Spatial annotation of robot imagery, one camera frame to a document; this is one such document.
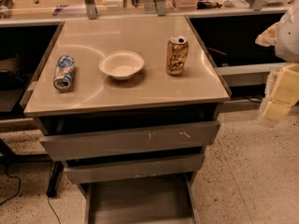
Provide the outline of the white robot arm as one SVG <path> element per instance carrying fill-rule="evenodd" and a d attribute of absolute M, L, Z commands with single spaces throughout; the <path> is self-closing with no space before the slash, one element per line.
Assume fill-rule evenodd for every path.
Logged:
<path fill-rule="evenodd" d="M 280 21 L 258 35 L 255 43 L 273 46 L 276 56 L 287 63 L 270 71 L 259 109 L 260 123 L 274 127 L 299 101 L 299 1 L 292 4 Z"/>

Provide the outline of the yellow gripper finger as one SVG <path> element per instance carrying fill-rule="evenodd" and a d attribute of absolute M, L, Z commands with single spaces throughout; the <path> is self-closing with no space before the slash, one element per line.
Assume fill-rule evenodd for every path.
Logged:
<path fill-rule="evenodd" d="M 268 75 L 261 118 L 281 121 L 299 101 L 299 63 L 288 63 Z"/>

